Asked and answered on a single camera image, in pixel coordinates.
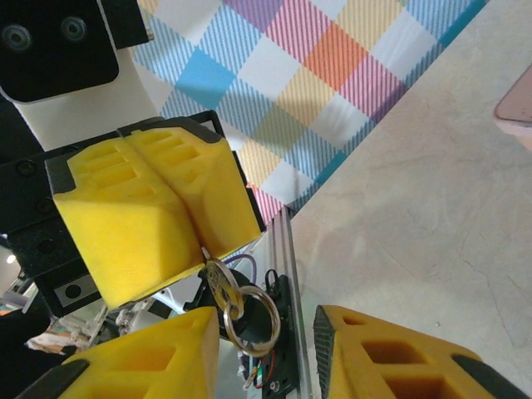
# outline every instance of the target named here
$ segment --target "cable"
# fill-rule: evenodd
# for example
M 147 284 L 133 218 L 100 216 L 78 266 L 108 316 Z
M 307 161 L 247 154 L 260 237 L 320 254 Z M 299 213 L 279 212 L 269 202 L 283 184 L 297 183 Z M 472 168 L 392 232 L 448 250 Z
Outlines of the cable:
M 257 283 L 257 261 L 255 260 L 253 256 L 248 255 L 248 254 L 238 254 L 238 255 L 232 256 L 231 258 L 227 259 L 225 263 L 230 264 L 234 262 L 235 260 L 239 260 L 239 259 L 247 259 L 249 262 L 251 262 L 251 269 L 252 269 L 251 283 L 256 284 Z
M 271 359 L 270 359 L 268 375 L 265 378 L 263 378 L 263 381 L 259 385 L 254 384 L 255 389 L 261 389 L 264 386 L 264 384 L 268 382 L 268 380 L 273 374 L 273 368 L 275 367 L 275 351 L 273 349 L 270 354 L 270 357 Z M 262 367 L 263 365 L 264 365 L 264 357 L 260 361 L 260 366 Z

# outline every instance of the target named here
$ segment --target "purple wire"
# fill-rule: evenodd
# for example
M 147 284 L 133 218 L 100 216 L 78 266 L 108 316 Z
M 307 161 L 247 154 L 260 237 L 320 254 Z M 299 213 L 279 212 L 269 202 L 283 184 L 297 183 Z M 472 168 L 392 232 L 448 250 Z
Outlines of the purple wire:
M 231 262 L 234 262 L 235 260 L 239 260 L 239 259 L 247 259 L 249 262 L 251 262 L 251 269 L 252 269 L 251 283 L 253 284 L 257 283 L 257 261 L 255 260 L 253 256 L 248 255 L 248 254 L 238 254 L 238 255 L 232 256 L 231 258 L 227 259 L 225 263 L 230 264 Z

